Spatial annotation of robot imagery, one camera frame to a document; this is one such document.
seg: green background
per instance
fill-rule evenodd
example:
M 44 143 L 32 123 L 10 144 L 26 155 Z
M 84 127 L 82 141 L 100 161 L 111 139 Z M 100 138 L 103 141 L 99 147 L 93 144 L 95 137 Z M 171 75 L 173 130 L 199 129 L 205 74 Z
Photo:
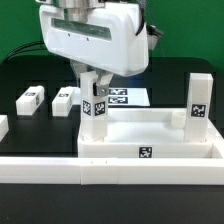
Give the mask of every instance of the green background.
M 224 0 L 150 0 L 149 4 L 153 23 L 165 32 L 153 57 L 203 58 L 224 72 Z M 42 39 L 38 8 L 34 0 L 0 1 L 0 60 L 18 46 Z M 147 20 L 152 23 L 148 12 Z

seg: white pillar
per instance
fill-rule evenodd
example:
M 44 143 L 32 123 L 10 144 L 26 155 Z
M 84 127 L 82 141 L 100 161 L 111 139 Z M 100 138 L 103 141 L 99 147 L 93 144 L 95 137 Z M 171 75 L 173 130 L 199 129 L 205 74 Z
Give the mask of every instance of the white pillar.
M 110 83 L 113 74 L 102 77 L 102 85 Z M 99 141 L 107 136 L 108 96 L 94 96 L 95 71 L 81 74 L 81 133 L 83 140 Z
M 206 140 L 212 84 L 213 78 L 211 74 L 191 73 L 185 141 L 203 142 Z

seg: white box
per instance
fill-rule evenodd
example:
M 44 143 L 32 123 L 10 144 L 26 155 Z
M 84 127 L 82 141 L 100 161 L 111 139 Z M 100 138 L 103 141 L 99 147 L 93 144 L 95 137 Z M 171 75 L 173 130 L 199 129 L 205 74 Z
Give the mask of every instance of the white box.
M 0 142 L 9 131 L 8 118 L 6 115 L 0 115 Z
M 17 101 L 17 115 L 33 115 L 44 100 L 44 87 L 31 86 Z
M 52 111 L 54 117 L 67 117 L 74 98 L 74 87 L 61 88 L 52 102 Z

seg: black table surface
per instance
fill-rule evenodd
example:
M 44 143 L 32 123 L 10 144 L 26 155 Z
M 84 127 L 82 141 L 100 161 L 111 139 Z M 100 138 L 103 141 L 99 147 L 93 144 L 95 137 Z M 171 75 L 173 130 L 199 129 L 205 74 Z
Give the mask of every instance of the black table surface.
M 224 75 L 196 58 L 153 58 L 142 74 L 114 76 L 111 87 L 147 88 L 151 108 L 183 108 L 189 74 L 214 78 L 210 120 L 224 134 Z M 17 116 L 15 101 L 29 87 L 45 87 L 32 117 Z M 55 56 L 23 56 L 0 66 L 0 114 L 9 133 L 0 156 L 77 157 L 80 107 L 67 118 L 52 117 L 61 87 L 76 86 L 69 62 Z M 224 223 L 224 186 L 178 185 L 0 185 L 1 223 Z

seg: white rectangular block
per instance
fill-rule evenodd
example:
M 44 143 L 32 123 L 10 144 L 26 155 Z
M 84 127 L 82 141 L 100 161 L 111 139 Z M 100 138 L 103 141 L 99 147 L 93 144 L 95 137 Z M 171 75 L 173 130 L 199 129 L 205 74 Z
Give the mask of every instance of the white rectangular block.
M 6 115 L 0 115 L 0 142 L 9 131 L 8 119 Z
M 44 87 L 31 86 L 17 101 L 17 115 L 33 115 L 44 100 Z
M 213 78 L 211 74 L 191 73 L 185 141 L 203 142 L 206 140 L 212 84 Z
M 53 116 L 67 117 L 74 98 L 74 87 L 61 88 L 52 102 Z
M 112 74 L 106 74 L 101 85 L 109 85 Z M 81 134 L 86 141 L 98 141 L 107 136 L 108 96 L 95 96 L 95 71 L 81 74 Z

